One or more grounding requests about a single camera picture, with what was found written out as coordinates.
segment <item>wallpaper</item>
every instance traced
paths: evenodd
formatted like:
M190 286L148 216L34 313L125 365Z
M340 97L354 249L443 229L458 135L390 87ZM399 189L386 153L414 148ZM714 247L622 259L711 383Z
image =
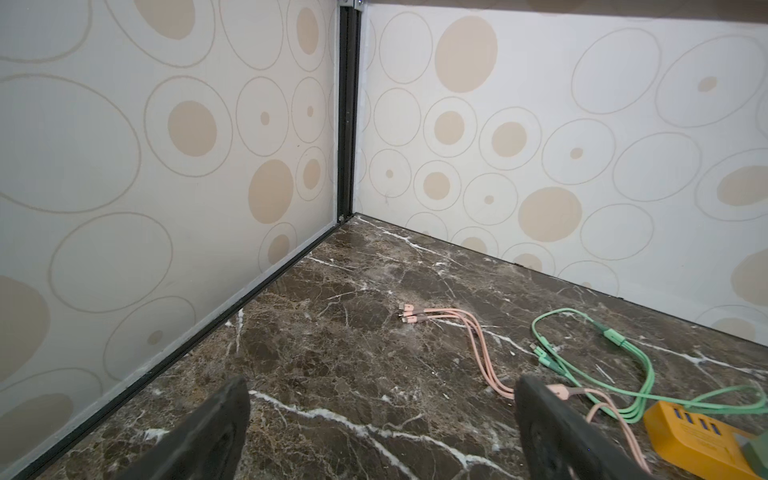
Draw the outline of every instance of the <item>wallpaper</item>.
M358 211L768 345L764 3L407 3L366 10Z
M2 3L0 478L334 222L337 18Z

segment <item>dark marble countertop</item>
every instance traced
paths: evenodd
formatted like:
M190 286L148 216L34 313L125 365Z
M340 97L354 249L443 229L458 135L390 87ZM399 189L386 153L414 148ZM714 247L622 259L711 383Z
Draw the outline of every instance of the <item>dark marble countertop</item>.
M528 478L514 406L486 388L463 327L403 324L401 302L474 312L510 385L522 373L562 381L527 347L537 315L570 306L649 355L655 393L691 398L754 381L768 389L766 347L358 216L41 478L113 478L235 375L247 379L252 405L238 478ZM591 327L560 316L540 330L595 378L639 388L632 359ZM598 417L625 449L617 423ZM722 419L768 429L765 415ZM642 423L633 430L657 478L695 478L653 452Z

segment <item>black edge trim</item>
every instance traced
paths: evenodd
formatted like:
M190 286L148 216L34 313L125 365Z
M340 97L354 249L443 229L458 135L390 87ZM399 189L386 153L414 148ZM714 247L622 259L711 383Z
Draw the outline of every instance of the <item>black edge trim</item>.
M346 222L354 213L361 24L361 11L339 7L339 181L336 203L339 222Z
M108 419L113 413L115 413L120 407L122 407L128 400L132 399L137 393L139 393L145 386L147 386L152 380L156 379L161 373L165 372L175 362L192 350L198 343L202 342L207 336L209 336L219 325L224 323L228 318L235 314L237 310L243 308L243 306L251 301L256 295L261 293L262 290L267 288L272 282L280 278L290 267L296 262L304 258L313 248L328 238L331 233L341 227L340 223L337 223L333 227L329 228L325 233L320 235L316 240L306 246L304 250L301 250L298 255L292 257L285 262L277 271L272 275L269 275L263 282L259 283L256 288L246 293L246 295L240 300L236 301L228 309L224 310L214 321L206 325L200 332L184 342L179 348L175 349L169 356L165 357L156 366L152 367L147 373L143 374L141 378L131 383L125 390L114 397L107 403L107 405L101 407L95 414L91 415L87 420L82 422L72 432L67 434L63 439L59 440L55 445L48 449L45 453L40 455L36 460L27 465L21 470L13 480L22 480L25 478L34 478L42 474L45 469L51 466L53 462L62 457L68 452L75 444L80 442L86 435L95 430L102 422Z

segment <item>metal bracket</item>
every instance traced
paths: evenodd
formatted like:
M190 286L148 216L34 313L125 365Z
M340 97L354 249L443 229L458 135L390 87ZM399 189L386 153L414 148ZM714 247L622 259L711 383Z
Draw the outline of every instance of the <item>metal bracket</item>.
M365 3L363 0L339 0L339 7L352 7L362 12Z

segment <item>marble surface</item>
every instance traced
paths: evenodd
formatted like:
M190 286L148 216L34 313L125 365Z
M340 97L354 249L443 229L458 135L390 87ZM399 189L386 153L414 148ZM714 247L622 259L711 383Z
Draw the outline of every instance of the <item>marble surface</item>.
M41 478L113 478L234 375L247 379L252 405L238 478L528 478L514 405L486 388L463 327L403 324L401 302L475 312L510 385L522 373L561 381L530 354L530 324L570 306L649 355L656 393L768 389L766 347L357 216ZM596 378L641 384L632 360L575 318L541 331ZM765 415L723 420L768 429ZM624 449L615 421L596 425ZM657 478L695 478L653 453L641 423L633 430Z

